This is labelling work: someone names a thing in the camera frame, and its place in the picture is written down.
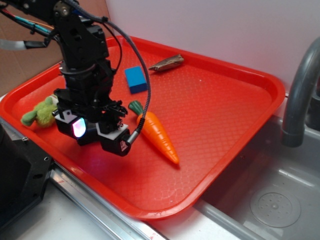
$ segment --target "white wall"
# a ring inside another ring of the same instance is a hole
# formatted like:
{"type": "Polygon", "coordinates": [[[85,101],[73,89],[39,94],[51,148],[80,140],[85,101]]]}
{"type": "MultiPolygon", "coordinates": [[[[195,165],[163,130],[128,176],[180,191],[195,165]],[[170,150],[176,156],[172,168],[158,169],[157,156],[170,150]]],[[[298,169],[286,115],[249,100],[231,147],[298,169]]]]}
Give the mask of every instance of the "white wall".
{"type": "Polygon", "coordinates": [[[287,92],[320,36],[319,0],[106,0],[127,34],[264,71],[287,92]]]}

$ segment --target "orange carrot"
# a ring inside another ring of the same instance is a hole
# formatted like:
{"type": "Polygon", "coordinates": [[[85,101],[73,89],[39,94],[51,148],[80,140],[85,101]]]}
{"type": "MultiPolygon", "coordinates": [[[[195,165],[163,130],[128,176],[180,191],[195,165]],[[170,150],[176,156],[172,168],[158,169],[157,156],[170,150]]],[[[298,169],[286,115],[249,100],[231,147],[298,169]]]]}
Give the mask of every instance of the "orange carrot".
{"type": "MultiPolygon", "coordinates": [[[[129,104],[129,109],[138,115],[136,122],[139,124],[143,113],[143,106],[138,101],[132,101],[129,104]]],[[[177,152],[170,141],[164,126],[161,124],[157,116],[150,111],[146,112],[142,133],[170,161],[175,164],[179,164],[177,152]]]]}

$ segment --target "red tray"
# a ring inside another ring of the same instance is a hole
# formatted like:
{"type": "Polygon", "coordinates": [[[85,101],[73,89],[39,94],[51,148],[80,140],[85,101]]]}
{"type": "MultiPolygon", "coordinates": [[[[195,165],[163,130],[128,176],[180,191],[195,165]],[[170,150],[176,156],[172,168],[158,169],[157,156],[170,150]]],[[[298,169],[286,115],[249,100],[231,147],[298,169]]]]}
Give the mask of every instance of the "red tray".
{"type": "MultiPolygon", "coordinates": [[[[114,79],[111,99],[128,106],[143,104],[146,92],[130,94],[124,70],[139,61],[123,38],[123,60],[114,79]]],[[[130,153],[119,157],[99,143],[78,146],[56,126],[25,127],[22,115],[56,88],[64,88],[58,65],[11,91],[0,103],[0,114],[14,128],[47,151],[57,163],[126,214],[151,220],[174,215],[191,206],[237,153],[268,120],[285,97],[282,83],[272,75],[132,38],[147,66],[181,54],[184,63],[164,72],[150,72],[154,112],[170,136],[180,158],[174,165],[141,135],[130,153]]],[[[108,39],[111,63],[119,48],[108,39]]],[[[124,119],[131,131],[136,116],[124,119]]]]}

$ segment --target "tray rim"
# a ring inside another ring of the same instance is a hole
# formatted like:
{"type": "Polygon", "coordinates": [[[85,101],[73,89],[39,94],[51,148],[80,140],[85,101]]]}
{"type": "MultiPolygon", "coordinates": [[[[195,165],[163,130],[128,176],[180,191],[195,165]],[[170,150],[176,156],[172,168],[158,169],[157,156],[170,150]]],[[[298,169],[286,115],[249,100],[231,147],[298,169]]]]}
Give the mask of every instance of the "tray rim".
{"type": "MultiPolygon", "coordinates": [[[[255,86],[258,86],[262,88],[261,82],[257,84],[255,81],[251,81],[250,77],[252,79],[256,79],[259,77],[261,80],[266,80],[264,82],[263,88],[270,94],[271,96],[271,104],[267,108],[267,110],[260,115],[260,117],[254,122],[254,124],[250,127],[250,131],[246,131],[244,135],[241,136],[241,138],[235,143],[235,145],[232,147],[242,149],[253,136],[255,133],[265,124],[265,122],[272,116],[274,111],[281,105],[285,98],[285,88],[282,82],[276,78],[275,76],[254,70],[248,67],[240,66],[234,63],[229,63],[226,61],[210,58],[207,56],[203,56],[200,54],[192,53],[189,51],[177,49],[174,47],[162,45],[159,43],[147,41],[141,38],[137,37],[131,37],[134,43],[136,44],[138,49],[142,49],[143,51],[146,51],[149,49],[152,49],[152,53],[155,55],[161,56],[163,55],[163,48],[165,48],[166,53],[172,53],[172,55],[175,55],[177,52],[179,52],[181,55],[188,55],[192,59],[195,59],[197,61],[192,62],[192,66],[197,67],[199,69],[203,70],[210,70],[212,71],[212,66],[216,68],[217,71],[219,71],[218,67],[229,69],[228,72],[230,75],[227,77],[231,77],[233,79],[244,81],[244,77],[246,77],[245,82],[249,84],[253,84],[255,86]]],[[[128,45],[123,37],[118,37],[122,45],[128,45]]],[[[114,47],[116,46],[116,41],[112,38],[107,38],[107,44],[108,47],[114,47]]],[[[59,65],[60,63],[55,64],[54,66],[50,67],[49,69],[41,72],[40,74],[36,75],[35,77],[31,78],[30,80],[27,80],[25,83],[21,84],[20,86],[16,87],[12,91],[10,91],[0,102],[0,115],[3,117],[4,120],[6,120],[9,124],[11,124],[14,128],[16,128],[19,132],[21,132],[23,135],[27,136],[31,140],[33,140],[35,143],[37,143],[41,148],[43,148],[46,152],[56,152],[55,156],[53,156],[55,159],[59,158],[60,161],[63,161],[65,164],[62,166],[67,172],[71,173],[78,179],[80,179],[85,185],[87,185],[89,188],[91,188],[93,191],[95,191],[99,196],[102,198],[108,200],[109,198],[116,199],[116,204],[114,204],[116,207],[121,209],[124,213],[140,219],[140,220],[154,220],[154,219],[163,219],[167,218],[169,216],[172,216],[176,213],[181,212],[182,210],[187,209],[191,205],[193,205],[197,199],[200,197],[201,193],[203,193],[209,185],[219,176],[219,174],[225,169],[229,163],[233,160],[233,158],[238,154],[238,152],[230,152],[228,151],[223,158],[221,158],[214,169],[211,169],[210,172],[203,178],[203,180],[196,185],[196,187],[179,203],[172,205],[168,208],[159,209],[159,210],[147,210],[147,209],[140,209],[136,206],[134,206],[131,202],[124,199],[122,196],[116,194],[113,192],[112,189],[105,186],[101,182],[99,182],[97,179],[95,179],[93,176],[89,175],[88,173],[84,171],[80,171],[75,169],[77,167],[76,164],[74,164],[71,160],[69,160],[67,157],[65,157],[63,154],[61,154],[58,151],[55,151],[53,147],[51,147],[49,144],[44,142],[41,138],[37,137],[37,135],[30,129],[26,127],[21,127],[20,121],[15,119],[13,116],[10,115],[9,111],[9,105],[10,102],[12,102],[14,99],[20,99],[23,96],[26,96],[30,93],[31,89],[34,89],[37,84],[38,79],[40,79],[43,76],[56,76],[59,72],[59,65]],[[104,188],[108,189],[109,192],[107,195],[100,194],[99,189],[104,188]]]]}

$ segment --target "stainless steel sink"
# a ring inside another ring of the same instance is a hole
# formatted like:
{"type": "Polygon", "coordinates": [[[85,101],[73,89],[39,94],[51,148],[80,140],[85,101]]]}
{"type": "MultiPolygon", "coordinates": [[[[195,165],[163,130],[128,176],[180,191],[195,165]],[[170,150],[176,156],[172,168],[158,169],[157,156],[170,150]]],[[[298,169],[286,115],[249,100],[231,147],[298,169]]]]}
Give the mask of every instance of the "stainless steel sink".
{"type": "Polygon", "coordinates": [[[289,148],[281,123],[273,116],[195,207],[213,206],[252,239],[320,239],[320,132],[307,128],[303,144],[289,148]]]}

